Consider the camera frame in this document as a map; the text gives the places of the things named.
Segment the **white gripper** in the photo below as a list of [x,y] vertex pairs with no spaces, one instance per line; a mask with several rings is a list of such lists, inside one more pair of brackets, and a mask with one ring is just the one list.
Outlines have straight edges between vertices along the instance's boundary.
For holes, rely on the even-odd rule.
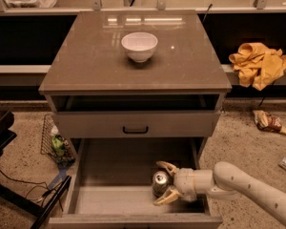
[[174,187],[169,187],[165,193],[153,202],[155,206],[170,204],[179,198],[194,202],[197,200],[197,195],[194,185],[194,170],[190,168],[178,169],[172,163],[167,161],[157,161],[156,165],[163,168],[167,173],[174,177]]

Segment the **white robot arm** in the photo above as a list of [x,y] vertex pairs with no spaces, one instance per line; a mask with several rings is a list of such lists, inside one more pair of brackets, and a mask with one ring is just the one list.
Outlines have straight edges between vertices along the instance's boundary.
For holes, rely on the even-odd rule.
[[286,227],[286,194],[229,162],[219,161],[212,170],[177,168],[166,161],[157,161],[156,165],[164,171],[158,171],[153,176],[153,190],[159,194],[153,202],[155,206],[170,204],[178,199],[193,202],[198,195],[232,199],[240,193]]

